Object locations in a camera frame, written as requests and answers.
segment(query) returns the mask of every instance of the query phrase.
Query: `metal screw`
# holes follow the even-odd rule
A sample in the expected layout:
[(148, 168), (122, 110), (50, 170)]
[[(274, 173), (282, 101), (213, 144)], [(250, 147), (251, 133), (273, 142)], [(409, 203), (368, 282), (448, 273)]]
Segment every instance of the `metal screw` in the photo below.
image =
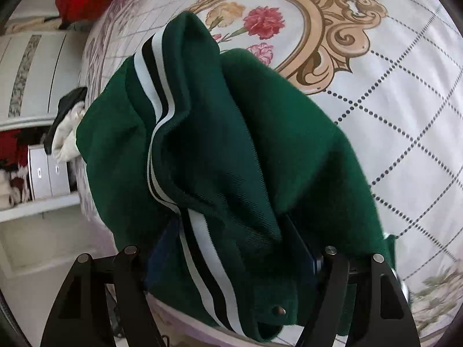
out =
[(384, 257), (381, 256), (379, 253), (374, 254), (373, 259), (379, 264), (382, 264), (384, 262)]
[(124, 253), (129, 256), (132, 254), (135, 254), (136, 252), (137, 252), (137, 247), (135, 245), (129, 245), (128, 247), (124, 249)]
[(286, 310), (282, 307), (274, 307), (273, 313), (276, 315), (286, 315)]
[(77, 261), (81, 264), (87, 262), (89, 260), (89, 255), (84, 253), (84, 254), (81, 254), (79, 257), (77, 257)]
[(328, 245), (327, 247), (325, 247), (325, 252), (330, 256), (334, 256), (337, 253), (337, 249), (331, 245)]

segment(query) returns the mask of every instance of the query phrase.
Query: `red carnation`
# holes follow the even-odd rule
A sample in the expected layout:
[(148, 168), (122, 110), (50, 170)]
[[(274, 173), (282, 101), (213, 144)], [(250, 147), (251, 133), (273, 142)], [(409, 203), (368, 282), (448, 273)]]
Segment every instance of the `red carnation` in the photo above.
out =
[(278, 8), (268, 6), (258, 6), (251, 10), (243, 21), (249, 35), (259, 35), (260, 40), (270, 39), (285, 27), (285, 21)]

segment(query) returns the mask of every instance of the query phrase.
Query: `black cloth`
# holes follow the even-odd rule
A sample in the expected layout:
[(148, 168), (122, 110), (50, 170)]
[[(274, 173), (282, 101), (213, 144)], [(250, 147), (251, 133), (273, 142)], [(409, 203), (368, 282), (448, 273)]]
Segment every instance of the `black cloth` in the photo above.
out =
[(73, 106), (75, 106), (80, 101), (85, 101), (86, 96), (87, 87), (77, 87), (59, 100), (58, 114), (56, 115), (56, 118), (53, 121), (53, 125), (50, 127), (45, 140), (43, 141), (43, 147), (45, 148), (47, 155), (52, 154), (52, 142), (59, 123), (63, 121), (64, 117), (68, 114)]

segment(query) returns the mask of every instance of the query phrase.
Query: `patterned blanket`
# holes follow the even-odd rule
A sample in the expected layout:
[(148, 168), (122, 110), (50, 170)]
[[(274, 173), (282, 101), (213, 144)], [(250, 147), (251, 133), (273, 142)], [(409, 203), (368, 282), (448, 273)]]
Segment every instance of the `patterned blanket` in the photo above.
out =
[[(221, 51), (247, 49), (346, 133), (383, 228), (398, 238), (397, 271), (413, 293), (422, 345), (439, 338), (463, 295), (463, 38), (439, 0), (113, 0), (84, 52), (87, 106), (124, 59), (183, 10), (203, 21)], [(77, 173), (82, 210), (113, 254), (81, 158)], [(204, 342), (249, 343), (224, 341), (153, 302)], [(275, 342), (294, 345), (299, 333), (285, 328)]]

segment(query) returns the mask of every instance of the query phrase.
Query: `yellow flower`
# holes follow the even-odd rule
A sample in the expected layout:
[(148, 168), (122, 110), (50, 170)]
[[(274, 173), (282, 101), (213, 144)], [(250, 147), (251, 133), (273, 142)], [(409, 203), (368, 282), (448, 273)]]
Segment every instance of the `yellow flower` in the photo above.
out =
[(237, 3), (221, 3), (212, 9), (205, 18), (205, 24), (211, 26), (227, 27), (233, 23), (235, 18), (242, 17), (244, 5)]

